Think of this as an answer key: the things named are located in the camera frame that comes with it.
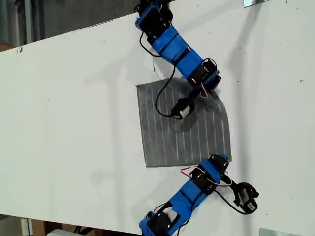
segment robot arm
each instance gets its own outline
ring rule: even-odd
[[[171,111],[170,116],[183,119],[193,112],[195,98],[200,93],[204,96],[211,93],[221,77],[216,63],[210,58],[202,59],[171,24],[173,14],[168,4],[169,0],[141,0],[136,26],[147,35],[149,44],[159,54],[153,56],[174,65],[193,86],[190,96],[179,100]]]
[[[236,205],[244,212],[251,214],[257,209],[255,198],[256,190],[248,183],[236,184],[224,173],[228,166],[226,157],[212,155],[202,161],[192,172],[191,179],[187,181],[175,195],[156,212],[149,212],[139,227],[144,236],[170,236],[179,230],[190,220],[192,212],[206,199],[208,195],[216,191],[220,181],[226,181],[235,194]],[[167,210],[171,208],[177,215],[171,220]]]

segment white table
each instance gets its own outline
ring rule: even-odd
[[[182,236],[256,236],[259,227],[314,235],[314,6],[171,4],[174,26],[221,71],[229,175],[260,193],[247,217],[211,195]],[[0,213],[140,233],[144,215],[187,180],[179,168],[144,165],[136,85],[172,66],[140,47],[135,18],[0,54]],[[165,69],[154,73],[153,63]]]

